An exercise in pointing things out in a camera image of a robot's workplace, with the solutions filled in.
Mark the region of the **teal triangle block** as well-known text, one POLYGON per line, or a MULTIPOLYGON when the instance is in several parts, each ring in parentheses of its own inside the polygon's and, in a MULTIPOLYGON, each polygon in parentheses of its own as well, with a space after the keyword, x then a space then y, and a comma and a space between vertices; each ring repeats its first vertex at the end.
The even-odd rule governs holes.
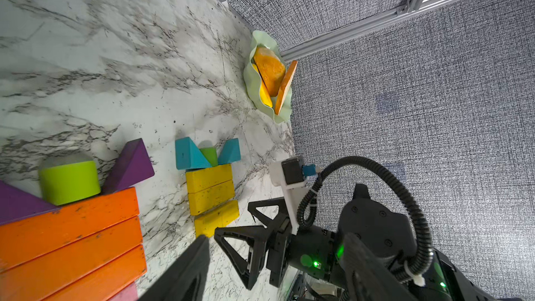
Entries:
POLYGON ((231 164, 233 162, 238 162, 241 160, 240 144, 239 139, 234 138, 227 140, 220 151, 218 156, 218 164, 231 164))
POLYGON ((206 169, 212 167, 190 137, 175 140, 177 170, 206 169))

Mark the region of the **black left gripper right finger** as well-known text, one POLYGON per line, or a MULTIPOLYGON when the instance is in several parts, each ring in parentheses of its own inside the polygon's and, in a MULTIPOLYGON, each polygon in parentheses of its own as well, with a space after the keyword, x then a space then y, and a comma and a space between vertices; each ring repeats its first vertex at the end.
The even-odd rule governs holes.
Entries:
POLYGON ((355 234, 347 234, 340 263, 352 300, 416 300, 355 234))

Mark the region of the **pink rectangle block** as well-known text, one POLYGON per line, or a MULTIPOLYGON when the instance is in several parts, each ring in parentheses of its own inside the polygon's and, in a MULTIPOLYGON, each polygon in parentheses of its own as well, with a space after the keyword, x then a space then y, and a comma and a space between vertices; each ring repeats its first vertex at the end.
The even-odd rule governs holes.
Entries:
POLYGON ((136 284, 134 282, 132 284, 129 284, 127 287, 125 287, 119 293, 114 295, 112 298, 108 299, 108 301, 137 301, 137 300, 138 300, 138 293, 137 293, 136 284))

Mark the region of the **lime green cylinder block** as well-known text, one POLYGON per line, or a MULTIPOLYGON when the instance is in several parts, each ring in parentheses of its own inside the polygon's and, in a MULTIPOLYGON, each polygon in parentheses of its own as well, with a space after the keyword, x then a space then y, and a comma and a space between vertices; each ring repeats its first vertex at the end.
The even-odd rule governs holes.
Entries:
POLYGON ((101 193, 96 163, 71 157, 44 163, 38 170, 43 199, 55 206, 78 202, 101 193))

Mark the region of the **orange rectangle block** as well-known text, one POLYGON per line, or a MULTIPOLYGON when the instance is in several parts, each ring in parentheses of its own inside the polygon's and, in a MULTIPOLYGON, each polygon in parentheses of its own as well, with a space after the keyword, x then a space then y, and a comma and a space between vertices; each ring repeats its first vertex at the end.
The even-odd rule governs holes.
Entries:
POLYGON ((1 273, 1 299, 45 300, 139 245, 134 217, 1 273))
POLYGON ((1 226, 1 272, 139 215, 135 188, 1 226))

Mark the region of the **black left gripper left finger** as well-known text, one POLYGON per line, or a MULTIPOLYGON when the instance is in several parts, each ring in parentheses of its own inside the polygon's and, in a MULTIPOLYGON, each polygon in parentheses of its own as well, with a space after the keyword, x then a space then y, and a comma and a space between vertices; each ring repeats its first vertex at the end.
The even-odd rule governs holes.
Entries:
POLYGON ((209 265, 209 239, 201 235, 139 300, 202 300, 209 265))

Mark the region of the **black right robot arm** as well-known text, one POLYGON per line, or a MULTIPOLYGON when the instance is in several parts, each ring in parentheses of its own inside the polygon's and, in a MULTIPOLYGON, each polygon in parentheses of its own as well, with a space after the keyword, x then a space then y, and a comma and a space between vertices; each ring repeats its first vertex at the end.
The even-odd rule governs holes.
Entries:
POLYGON ((319 170, 300 156, 270 167, 283 196, 251 202, 256 226, 215 230, 215 241, 246 288, 263 269, 280 286, 289 267, 302 277, 325 281, 340 300, 490 300, 433 246, 429 223, 404 184, 381 164, 360 156, 343 157, 319 170), (329 231, 316 225, 318 198, 327 177, 350 165, 377 175, 394 192, 406 214, 374 201, 357 184, 352 199, 329 231))

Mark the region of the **orange rectangle block diagonal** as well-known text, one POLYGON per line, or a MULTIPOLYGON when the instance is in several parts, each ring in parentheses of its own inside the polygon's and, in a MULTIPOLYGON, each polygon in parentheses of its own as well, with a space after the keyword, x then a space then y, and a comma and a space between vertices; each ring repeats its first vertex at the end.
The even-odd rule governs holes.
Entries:
POLYGON ((139 245, 45 300, 108 300, 146 271, 144 248, 139 245))

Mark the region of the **purple triangle block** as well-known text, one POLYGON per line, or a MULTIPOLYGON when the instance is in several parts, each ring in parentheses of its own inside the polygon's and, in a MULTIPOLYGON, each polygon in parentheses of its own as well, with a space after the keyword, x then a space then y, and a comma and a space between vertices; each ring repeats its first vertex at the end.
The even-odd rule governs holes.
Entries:
POLYGON ((1 181, 1 225, 10 224, 59 208, 37 196, 33 196, 1 181))
POLYGON ((110 195, 132 188, 154 175, 155 171, 143 139, 129 141, 106 178, 102 193, 110 195))

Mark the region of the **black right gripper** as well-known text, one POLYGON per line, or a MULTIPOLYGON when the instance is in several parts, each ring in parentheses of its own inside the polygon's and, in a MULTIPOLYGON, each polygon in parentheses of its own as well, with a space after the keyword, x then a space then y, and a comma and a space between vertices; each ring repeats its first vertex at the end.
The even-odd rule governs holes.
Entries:
POLYGON ((344 288, 346 279, 339 264, 341 241, 336 233, 311 227, 292 234, 283 197, 248 203, 247 210, 258 226, 216 228, 215 242, 228 256, 247 290, 252 290, 263 268, 269 283, 281 285, 288 267, 344 288))

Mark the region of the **yellow rectangle block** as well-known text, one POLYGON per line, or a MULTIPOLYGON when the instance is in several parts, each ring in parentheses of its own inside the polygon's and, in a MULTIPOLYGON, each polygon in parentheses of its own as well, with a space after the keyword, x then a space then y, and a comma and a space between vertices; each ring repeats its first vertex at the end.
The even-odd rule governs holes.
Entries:
POLYGON ((189 211, 193 216, 203 214, 212 208, 234 198, 235 188, 233 181, 227 181, 197 193, 189 194, 189 211))
POLYGON ((228 226, 239 216, 238 201, 231 200, 194 220, 196 237, 205 235, 210 238, 214 236, 216 228, 228 226))
POLYGON ((230 164, 188 171, 185 175, 189 194, 198 193, 233 179, 230 164))

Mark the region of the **green cube block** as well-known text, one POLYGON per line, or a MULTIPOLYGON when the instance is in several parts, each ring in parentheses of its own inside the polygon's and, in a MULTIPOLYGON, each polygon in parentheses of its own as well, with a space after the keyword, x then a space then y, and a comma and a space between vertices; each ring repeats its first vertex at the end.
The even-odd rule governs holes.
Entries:
POLYGON ((217 167, 218 163, 218 157, 217 157, 217 149, 215 147, 206 147, 206 148, 200 148, 200 152, 203 154, 205 159, 210 163, 211 167, 217 167))

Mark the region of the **orange rectangle block top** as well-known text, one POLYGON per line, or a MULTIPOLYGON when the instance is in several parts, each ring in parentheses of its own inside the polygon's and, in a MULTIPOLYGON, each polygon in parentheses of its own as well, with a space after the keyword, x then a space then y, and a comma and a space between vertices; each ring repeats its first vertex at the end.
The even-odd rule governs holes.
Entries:
POLYGON ((1 226, 1 272, 139 215, 135 188, 1 226))

